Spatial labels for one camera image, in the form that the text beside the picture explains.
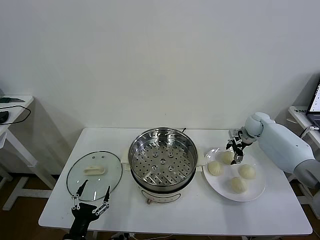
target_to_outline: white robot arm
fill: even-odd
[[[294,174],[309,188],[320,187],[320,162],[315,160],[311,147],[267,114],[256,112],[247,118],[244,127],[231,129],[229,135],[226,148],[232,147],[235,153],[231,164],[240,163],[243,149],[258,141],[260,148],[281,170]]]

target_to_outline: table leg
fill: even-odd
[[[6,178],[7,181],[11,182],[13,177],[9,175],[1,166],[0,166],[0,176]]]
[[[98,239],[98,231],[94,231],[92,233],[92,240],[97,240]]]
[[[25,184],[28,181],[28,177],[21,177],[11,195],[3,205],[2,210],[9,211],[14,205],[18,197],[29,197],[29,198],[49,198],[51,190],[38,190],[38,189],[24,189]]]
[[[313,206],[313,195],[308,189],[307,186],[303,185],[302,183],[298,184],[299,189],[301,190],[303,196],[297,196],[297,199],[299,200],[299,203],[301,205],[309,205],[313,214],[317,219],[320,219],[320,216],[318,215],[318,212],[315,210]]]
[[[6,181],[7,181],[7,178],[6,178],[6,177],[3,177],[3,178],[1,179],[1,181],[0,181],[0,189],[5,185]]]
[[[23,156],[21,159],[28,168],[35,173],[50,189],[54,189],[56,180],[41,166],[35,157],[22,145],[22,143],[12,134],[10,130],[6,131],[6,139]]]
[[[290,176],[287,177],[288,182],[290,183],[292,180],[296,179],[296,176],[294,174],[291,174]]]

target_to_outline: glass lid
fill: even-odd
[[[119,158],[108,151],[91,152],[80,158],[70,169],[66,178],[69,193],[76,194],[78,188],[87,180],[81,201],[95,201],[110,193],[118,185],[122,176]]]

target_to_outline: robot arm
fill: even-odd
[[[241,129],[229,131],[226,148],[232,147],[234,160],[241,163],[243,149],[258,141],[263,152],[284,172],[294,174],[310,188],[320,186],[320,162],[315,160],[311,147],[285,126],[277,124],[262,112],[248,117]]]
[[[92,221],[97,220],[101,214],[103,214],[109,208],[110,198],[110,186],[108,187],[104,196],[102,205],[96,207],[95,205],[79,202],[88,180],[76,191],[76,194],[72,195],[74,206],[71,208],[71,212],[74,216],[74,221],[69,233],[63,236],[63,240],[86,240],[89,224]]]

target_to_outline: white wall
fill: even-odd
[[[35,96],[34,114],[53,130],[35,116],[33,131],[42,121],[50,132],[22,138],[45,161],[61,145],[66,161],[83,127],[240,127],[255,111],[275,118],[319,70],[319,9],[318,0],[3,0],[0,88]]]

